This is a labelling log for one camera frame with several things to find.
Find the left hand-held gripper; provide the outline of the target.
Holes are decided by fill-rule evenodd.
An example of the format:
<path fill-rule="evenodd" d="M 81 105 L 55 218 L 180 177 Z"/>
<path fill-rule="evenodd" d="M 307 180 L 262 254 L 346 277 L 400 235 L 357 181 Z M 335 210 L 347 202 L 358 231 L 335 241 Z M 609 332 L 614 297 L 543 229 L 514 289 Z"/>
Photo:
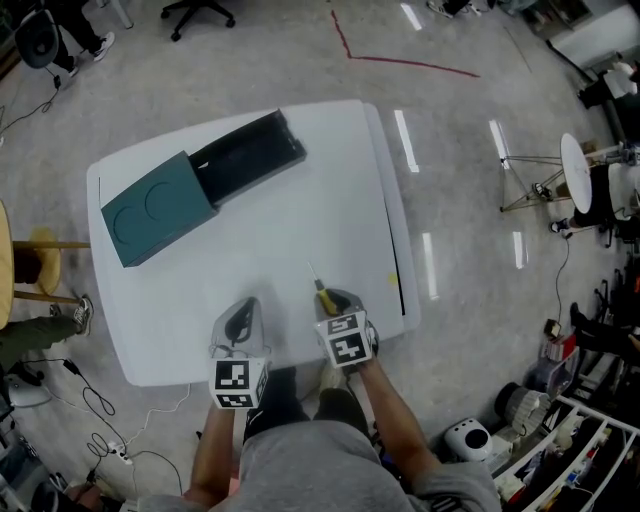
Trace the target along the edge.
<path fill-rule="evenodd" d="M 261 304 L 243 299 L 214 323 L 209 345 L 209 390 L 220 409 L 256 409 L 265 390 L 271 348 L 265 342 Z"/>

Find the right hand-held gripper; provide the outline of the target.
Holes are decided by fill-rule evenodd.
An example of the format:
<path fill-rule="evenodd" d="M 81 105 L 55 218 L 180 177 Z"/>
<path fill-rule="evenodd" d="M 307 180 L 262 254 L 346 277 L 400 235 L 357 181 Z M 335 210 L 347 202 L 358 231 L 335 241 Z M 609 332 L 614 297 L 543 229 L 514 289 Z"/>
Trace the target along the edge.
<path fill-rule="evenodd" d="M 322 287 L 314 307 L 314 331 L 334 369 L 366 363 L 377 355 L 378 332 L 358 296 Z"/>

